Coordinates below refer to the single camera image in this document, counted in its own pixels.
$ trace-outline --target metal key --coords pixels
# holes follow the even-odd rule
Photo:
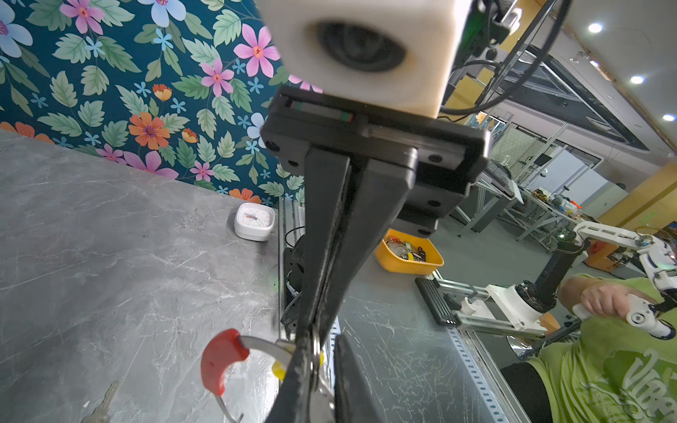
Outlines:
[[[104,395],[104,401],[101,405],[96,407],[92,414],[85,417],[82,423],[108,423],[110,421],[110,417],[108,417],[108,407],[110,407],[110,402],[113,400],[113,395],[115,395],[115,391],[118,390],[119,384],[119,380],[110,384],[110,388],[108,388]]]

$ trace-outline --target green t-shirt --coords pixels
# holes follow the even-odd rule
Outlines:
[[[609,281],[662,301],[645,277]],[[661,318],[677,327],[677,310]],[[677,338],[593,316],[577,342],[549,345],[528,363],[543,379],[554,423],[677,422]]]

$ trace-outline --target orange basket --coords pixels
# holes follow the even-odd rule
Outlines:
[[[388,233],[383,238],[388,238],[389,236],[394,236],[400,240],[411,243],[415,250],[417,250],[418,247],[423,248],[425,251],[426,262],[401,259],[390,251],[390,248],[388,248],[384,240],[381,240],[378,247],[376,247],[376,251],[374,251],[374,255],[379,264],[383,266],[383,269],[393,273],[429,275],[438,267],[444,265],[444,259],[430,240],[407,235],[406,233],[398,232],[394,229],[389,229]]]

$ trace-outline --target white camera housing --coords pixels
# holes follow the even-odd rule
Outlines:
[[[295,76],[324,93],[434,118],[472,0],[258,0],[265,24]],[[383,34],[405,51],[390,70],[365,72],[323,47],[323,23]]]

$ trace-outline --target white flower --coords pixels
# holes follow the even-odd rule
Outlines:
[[[176,20],[185,19],[185,6],[179,0],[139,0],[142,5],[152,4],[150,16],[157,25],[166,28],[169,26],[169,16]]]
[[[13,58],[21,57],[21,50],[16,42],[23,45],[33,45],[33,37],[23,26],[12,24],[14,10],[0,0],[0,50]]]
[[[265,148],[265,144],[263,143],[263,138],[261,138],[261,127],[263,126],[263,123],[265,122],[265,119],[263,118],[263,115],[261,113],[254,113],[252,115],[252,124],[253,126],[247,128],[247,136],[250,137],[251,139],[259,139],[259,147]]]

